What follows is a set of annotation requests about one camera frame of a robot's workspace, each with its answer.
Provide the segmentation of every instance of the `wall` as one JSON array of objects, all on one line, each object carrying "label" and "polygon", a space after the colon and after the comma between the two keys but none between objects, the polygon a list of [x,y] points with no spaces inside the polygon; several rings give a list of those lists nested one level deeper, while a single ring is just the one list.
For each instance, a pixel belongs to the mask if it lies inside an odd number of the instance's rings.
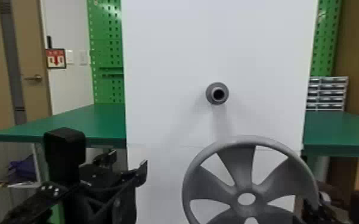
[{"label": "wall", "polygon": [[42,13],[44,33],[52,36],[52,47],[74,52],[74,64],[49,70],[52,113],[93,104],[90,64],[80,64],[79,55],[80,51],[89,54],[86,1],[42,0]]}]

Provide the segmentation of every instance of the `table leg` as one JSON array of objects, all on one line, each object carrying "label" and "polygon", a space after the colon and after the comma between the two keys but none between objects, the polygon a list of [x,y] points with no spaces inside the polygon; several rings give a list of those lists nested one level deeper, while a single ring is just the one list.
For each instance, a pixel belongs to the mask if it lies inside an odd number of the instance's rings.
[{"label": "table leg", "polygon": [[309,155],[307,163],[316,180],[326,182],[330,157]]}]

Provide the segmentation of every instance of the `green workbench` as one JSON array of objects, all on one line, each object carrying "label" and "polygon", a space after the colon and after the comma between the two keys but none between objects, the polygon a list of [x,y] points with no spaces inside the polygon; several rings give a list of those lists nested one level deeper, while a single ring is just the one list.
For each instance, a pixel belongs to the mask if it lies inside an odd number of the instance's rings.
[{"label": "green workbench", "polygon": [[89,147],[126,148],[124,104],[95,104],[0,130],[0,142],[43,143],[43,134],[60,127],[83,132]]},{"label": "green workbench", "polygon": [[359,157],[359,116],[345,112],[307,112],[303,155]]}]

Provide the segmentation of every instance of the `gray wheel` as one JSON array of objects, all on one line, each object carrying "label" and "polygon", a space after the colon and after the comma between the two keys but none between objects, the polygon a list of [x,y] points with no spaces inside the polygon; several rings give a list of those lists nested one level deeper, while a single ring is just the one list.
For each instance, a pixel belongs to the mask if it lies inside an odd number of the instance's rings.
[{"label": "gray wheel", "polygon": [[[252,182],[256,146],[271,148],[288,157],[259,185]],[[234,186],[227,185],[201,166],[216,153],[233,178]],[[243,194],[253,194],[256,198],[253,204],[240,204],[238,198]],[[230,206],[208,224],[244,224],[250,217],[259,224],[291,223],[293,213],[268,205],[287,195],[304,197],[314,209],[318,207],[318,188],[308,166],[287,146],[260,136],[237,136],[206,147],[189,165],[182,184],[182,206],[190,224],[200,224],[190,206],[191,201],[200,199]]]}]

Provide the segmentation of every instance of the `white board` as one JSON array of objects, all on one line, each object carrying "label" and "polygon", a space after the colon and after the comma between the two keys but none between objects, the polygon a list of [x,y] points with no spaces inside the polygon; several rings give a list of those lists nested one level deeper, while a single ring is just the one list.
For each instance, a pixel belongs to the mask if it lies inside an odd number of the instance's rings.
[{"label": "white board", "polygon": [[[186,223],[184,173],[219,138],[261,135],[301,150],[317,1],[127,0],[122,9],[129,165],[150,161],[139,222]],[[213,82],[228,86],[225,105],[207,102]]]}]

